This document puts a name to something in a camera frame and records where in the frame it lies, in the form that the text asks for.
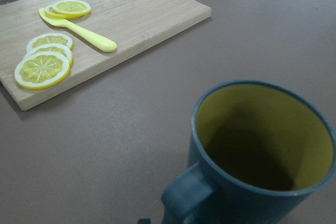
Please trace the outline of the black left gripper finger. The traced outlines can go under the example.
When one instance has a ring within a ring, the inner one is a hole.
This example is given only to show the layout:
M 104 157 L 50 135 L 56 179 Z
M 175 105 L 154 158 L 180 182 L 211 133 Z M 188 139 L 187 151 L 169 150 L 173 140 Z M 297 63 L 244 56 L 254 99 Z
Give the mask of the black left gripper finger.
M 139 219 L 138 224 L 151 224 L 151 219 L 149 218 Z

